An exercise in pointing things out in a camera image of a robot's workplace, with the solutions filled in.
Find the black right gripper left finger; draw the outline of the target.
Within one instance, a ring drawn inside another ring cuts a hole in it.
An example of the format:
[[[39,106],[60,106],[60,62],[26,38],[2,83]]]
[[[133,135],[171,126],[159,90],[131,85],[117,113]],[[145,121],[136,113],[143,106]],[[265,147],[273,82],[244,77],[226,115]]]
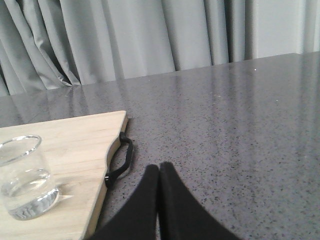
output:
[[[158,179],[159,168],[154,164],[148,165],[127,202],[91,239],[156,239]]]

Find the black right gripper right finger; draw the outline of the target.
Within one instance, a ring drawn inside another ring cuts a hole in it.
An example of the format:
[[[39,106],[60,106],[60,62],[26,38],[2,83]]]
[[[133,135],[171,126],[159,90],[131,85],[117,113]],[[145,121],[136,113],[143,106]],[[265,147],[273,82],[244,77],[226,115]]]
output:
[[[194,198],[170,162],[160,164],[159,228],[162,240],[238,240]]]

